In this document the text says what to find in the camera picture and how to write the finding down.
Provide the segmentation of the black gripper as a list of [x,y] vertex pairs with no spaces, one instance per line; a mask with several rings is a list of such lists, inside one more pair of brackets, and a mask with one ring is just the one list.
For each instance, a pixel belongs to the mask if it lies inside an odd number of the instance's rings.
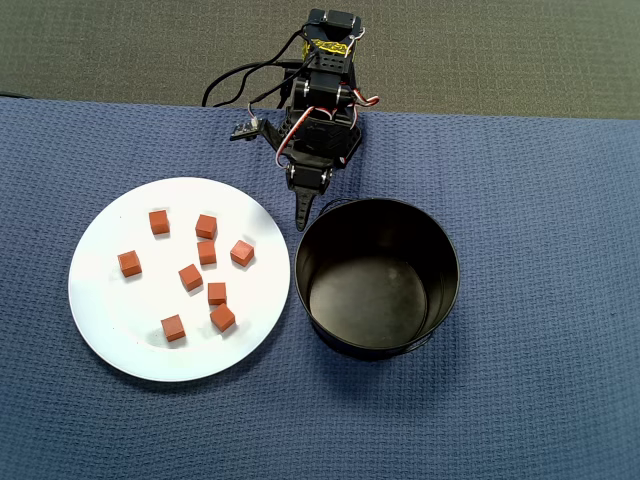
[[313,201],[328,188],[333,171],[344,169],[359,147],[359,127],[348,118],[331,118],[323,108],[307,108],[300,114],[287,112],[278,145],[278,158],[284,156],[285,178],[294,190],[295,224],[303,232],[309,221]]

